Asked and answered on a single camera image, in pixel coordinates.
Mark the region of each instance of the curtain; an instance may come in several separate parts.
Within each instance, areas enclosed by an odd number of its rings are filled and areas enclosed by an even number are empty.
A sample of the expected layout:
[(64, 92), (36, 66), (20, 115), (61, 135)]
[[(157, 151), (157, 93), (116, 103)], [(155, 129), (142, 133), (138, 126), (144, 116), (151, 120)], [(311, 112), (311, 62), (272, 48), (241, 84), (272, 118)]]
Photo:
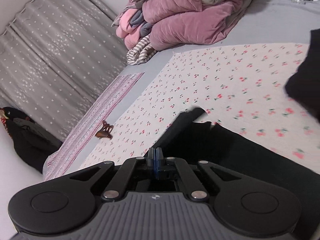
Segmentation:
[(33, 0), (0, 37), (0, 107), (16, 105), (60, 140), (126, 66), (99, 0)]

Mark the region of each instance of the pile of bedding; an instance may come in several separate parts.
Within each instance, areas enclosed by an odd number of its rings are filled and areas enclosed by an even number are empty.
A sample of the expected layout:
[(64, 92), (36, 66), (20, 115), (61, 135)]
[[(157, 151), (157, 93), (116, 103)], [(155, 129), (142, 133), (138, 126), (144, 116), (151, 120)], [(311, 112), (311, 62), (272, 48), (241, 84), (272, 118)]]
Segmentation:
[(129, 0), (113, 26), (118, 26), (116, 34), (124, 39), (129, 49), (128, 63), (135, 65), (148, 61), (155, 51), (179, 43), (213, 44), (221, 41), (236, 25), (250, 2)]

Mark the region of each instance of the pink striped blanket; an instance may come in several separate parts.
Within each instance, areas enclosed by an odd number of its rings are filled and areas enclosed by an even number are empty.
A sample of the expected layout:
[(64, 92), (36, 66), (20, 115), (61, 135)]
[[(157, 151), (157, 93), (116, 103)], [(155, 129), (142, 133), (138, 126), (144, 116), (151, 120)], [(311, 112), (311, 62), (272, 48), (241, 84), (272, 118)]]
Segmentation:
[(108, 88), (100, 95), (89, 111), (73, 128), (59, 151), (47, 159), (47, 171), (44, 180), (63, 176), (77, 155), (94, 136), (101, 122), (131, 90), (143, 73), (117, 76)]

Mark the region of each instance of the circular pad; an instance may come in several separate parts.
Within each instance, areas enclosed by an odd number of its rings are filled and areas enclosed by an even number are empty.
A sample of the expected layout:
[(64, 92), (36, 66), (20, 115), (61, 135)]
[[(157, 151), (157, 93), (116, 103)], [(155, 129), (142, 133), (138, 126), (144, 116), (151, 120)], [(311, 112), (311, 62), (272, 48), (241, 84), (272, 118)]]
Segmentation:
[(264, 192), (252, 192), (244, 195), (241, 203), (246, 210), (256, 214), (271, 213), (279, 205), (275, 197)]
[(62, 193), (49, 191), (35, 196), (31, 201), (31, 205), (39, 212), (51, 213), (63, 209), (68, 202), (68, 197)]

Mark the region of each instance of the black fabric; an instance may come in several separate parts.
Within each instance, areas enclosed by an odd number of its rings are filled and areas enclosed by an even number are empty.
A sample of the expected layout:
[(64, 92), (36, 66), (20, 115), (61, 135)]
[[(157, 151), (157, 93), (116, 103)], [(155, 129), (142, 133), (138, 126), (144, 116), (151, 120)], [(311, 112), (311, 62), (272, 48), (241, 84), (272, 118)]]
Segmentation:
[(55, 138), (51, 133), (46, 131), (37, 123), (33, 123), (20, 118), (14, 118), (13, 122), (19, 127), (22, 127), (24, 130), (30, 131), (31, 133), (36, 134), (37, 136), (40, 136), (42, 139), (49, 141), (55, 147), (60, 148), (62, 145), (62, 141)]
[(320, 122), (320, 29), (311, 31), (308, 55), (285, 90)]
[(161, 143), (155, 143), (164, 157), (183, 158), (189, 164), (207, 160), (290, 190), (302, 206), (294, 235), (310, 239), (320, 223), (320, 175), (218, 124), (212, 127), (210, 122), (194, 123), (187, 116), (181, 113), (177, 117), (185, 129), (176, 132), (178, 125), (174, 121), (159, 139)]
[(2, 108), (4, 110), (5, 115), (11, 120), (13, 121), (14, 118), (20, 118), (20, 119), (26, 119), (27, 117), (29, 117), (27, 114), (25, 114), (24, 112), (15, 109), (13, 107), (3, 107)]
[(58, 148), (32, 132), (19, 127), (11, 120), (7, 120), (6, 124), (18, 156), (25, 163), (42, 173), (45, 160)]

